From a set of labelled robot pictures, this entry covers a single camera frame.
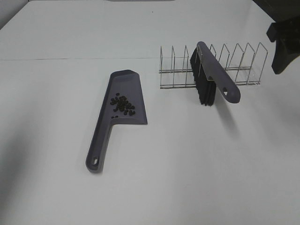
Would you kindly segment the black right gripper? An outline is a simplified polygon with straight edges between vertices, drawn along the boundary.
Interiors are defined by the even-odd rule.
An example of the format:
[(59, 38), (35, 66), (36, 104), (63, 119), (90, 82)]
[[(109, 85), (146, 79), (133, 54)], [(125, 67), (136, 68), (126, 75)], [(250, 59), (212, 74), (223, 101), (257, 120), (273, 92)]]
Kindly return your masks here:
[(276, 42), (272, 69), (282, 73), (300, 55), (300, 2), (298, 0), (255, 0), (271, 19), (267, 37)]

